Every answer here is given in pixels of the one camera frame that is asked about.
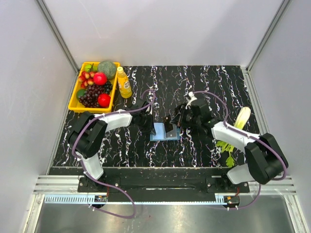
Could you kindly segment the black credit card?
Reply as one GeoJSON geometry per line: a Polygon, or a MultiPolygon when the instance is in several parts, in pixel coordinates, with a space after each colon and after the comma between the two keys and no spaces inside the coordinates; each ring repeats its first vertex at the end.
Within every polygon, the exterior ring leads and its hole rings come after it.
{"type": "Polygon", "coordinates": [[[166,133],[166,138],[168,140],[177,140],[178,139],[177,129],[172,129],[171,131],[166,133]]]}
{"type": "Polygon", "coordinates": [[[171,115],[167,115],[163,118],[165,132],[168,133],[173,130],[173,125],[171,124],[171,115]]]}

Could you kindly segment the blue card holder wallet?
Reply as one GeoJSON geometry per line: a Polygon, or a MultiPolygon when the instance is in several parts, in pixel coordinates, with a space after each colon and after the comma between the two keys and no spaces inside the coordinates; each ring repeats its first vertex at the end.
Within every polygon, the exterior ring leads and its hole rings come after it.
{"type": "Polygon", "coordinates": [[[150,141],[177,141],[180,139],[180,129],[176,125],[173,125],[173,129],[177,129],[178,139],[177,140],[168,140],[166,138],[166,132],[164,129],[164,123],[154,123],[155,135],[150,135],[150,141]]]}

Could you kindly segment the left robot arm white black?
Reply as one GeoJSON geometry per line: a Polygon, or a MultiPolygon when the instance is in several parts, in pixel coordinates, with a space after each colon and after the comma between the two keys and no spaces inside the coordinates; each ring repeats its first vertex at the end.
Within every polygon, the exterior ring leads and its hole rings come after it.
{"type": "Polygon", "coordinates": [[[155,134],[152,104],[139,100],[125,110],[107,114],[83,112],[69,133],[72,155],[80,160],[90,179],[88,186],[95,192],[105,187],[104,170],[99,162],[99,150],[107,132],[136,125],[140,131],[155,134]]]}

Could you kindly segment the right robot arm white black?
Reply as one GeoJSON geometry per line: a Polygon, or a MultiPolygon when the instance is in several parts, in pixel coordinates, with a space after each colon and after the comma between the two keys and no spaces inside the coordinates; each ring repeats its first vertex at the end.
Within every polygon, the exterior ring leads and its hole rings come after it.
{"type": "Polygon", "coordinates": [[[246,156],[244,165],[231,168],[222,178],[224,191],[234,191],[240,183],[256,181],[267,184],[289,166],[275,137],[248,133],[216,118],[203,99],[193,99],[178,105],[171,123],[179,128],[190,128],[200,134],[233,145],[246,156]]]}

